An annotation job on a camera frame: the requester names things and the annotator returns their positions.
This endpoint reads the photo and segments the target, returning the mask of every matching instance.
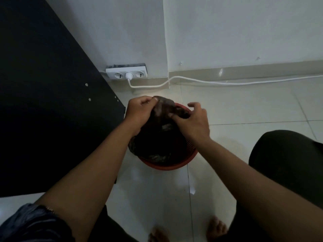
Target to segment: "trash bag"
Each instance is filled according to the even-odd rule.
[[[173,165],[183,161],[187,155],[187,141],[176,123],[169,118],[173,113],[187,119],[190,114],[175,102],[161,96],[151,111],[147,123],[139,134],[131,138],[129,150],[136,156],[159,165]]]

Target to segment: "bare foot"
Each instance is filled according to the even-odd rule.
[[[226,234],[228,232],[228,228],[226,225],[220,221],[216,216],[212,217],[209,223],[209,227],[206,232],[206,239],[208,242],[213,242],[218,237]]]
[[[154,228],[148,236],[148,242],[169,242],[169,239],[160,230]]]

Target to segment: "red basket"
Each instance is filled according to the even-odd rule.
[[[185,107],[184,105],[175,103],[176,106],[182,107],[183,109],[185,109],[187,112],[192,112],[189,108]],[[188,140],[186,139],[186,143],[187,143],[187,149],[186,149],[186,155],[183,158],[182,161],[170,165],[170,166],[165,166],[165,165],[158,165],[157,163],[152,163],[148,160],[146,160],[145,158],[139,157],[139,159],[145,163],[147,166],[152,167],[154,169],[157,170],[162,170],[162,171],[170,171],[170,170],[175,170],[178,168],[181,168],[185,165],[187,165],[196,155],[197,155],[197,149],[194,147],[194,145]]]

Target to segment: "electrical socket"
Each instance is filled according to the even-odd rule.
[[[127,72],[133,74],[133,79],[148,77],[146,66],[107,68],[105,72],[111,80],[125,80]]]

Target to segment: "hand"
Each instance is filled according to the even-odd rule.
[[[141,127],[148,121],[151,110],[157,104],[158,98],[142,96],[129,100],[125,122],[133,129],[133,136],[140,132]]]
[[[169,117],[176,122],[181,133],[196,144],[199,140],[210,138],[210,128],[205,109],[201,108],[200,103],[189,103],[189,107],[194,107],[188,119],[180,118],[178,115],[169,114]]]

